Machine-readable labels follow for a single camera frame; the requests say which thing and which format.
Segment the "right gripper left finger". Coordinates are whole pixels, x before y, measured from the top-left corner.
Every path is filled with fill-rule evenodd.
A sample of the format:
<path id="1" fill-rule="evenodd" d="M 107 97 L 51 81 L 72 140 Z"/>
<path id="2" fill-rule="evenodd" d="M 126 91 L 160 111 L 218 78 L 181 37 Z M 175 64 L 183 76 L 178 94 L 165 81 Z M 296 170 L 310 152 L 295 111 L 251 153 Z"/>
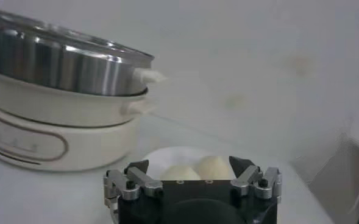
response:
<path id="1" fill-rule="evenodd" d="M 123 171 L 108 170 L 103 176 L 104 204 L 114 207 L 119 198 L 134 201 L 142 194 L 160 198 L 163 195 L 163 182 L 148 176 L 149 161 L 130 163 Z"/>

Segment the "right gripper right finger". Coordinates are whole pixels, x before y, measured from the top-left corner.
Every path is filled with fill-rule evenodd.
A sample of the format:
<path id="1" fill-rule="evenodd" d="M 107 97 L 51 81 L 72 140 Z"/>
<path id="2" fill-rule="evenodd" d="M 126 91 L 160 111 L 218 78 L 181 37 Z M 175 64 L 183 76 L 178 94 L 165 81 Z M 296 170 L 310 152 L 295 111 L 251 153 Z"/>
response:
<path id="1" fill-rule="evenodd" d="M 263 172 L 251 160 L 235 156 L 229 156 L 229 164 L 235 174 L 230 184 L 240 197 L 247 196 L 252 190 L 260 200 L 275 198 L 278 203 L 281 202 L 282 173 L 278 168 L 269 167 Z"/>

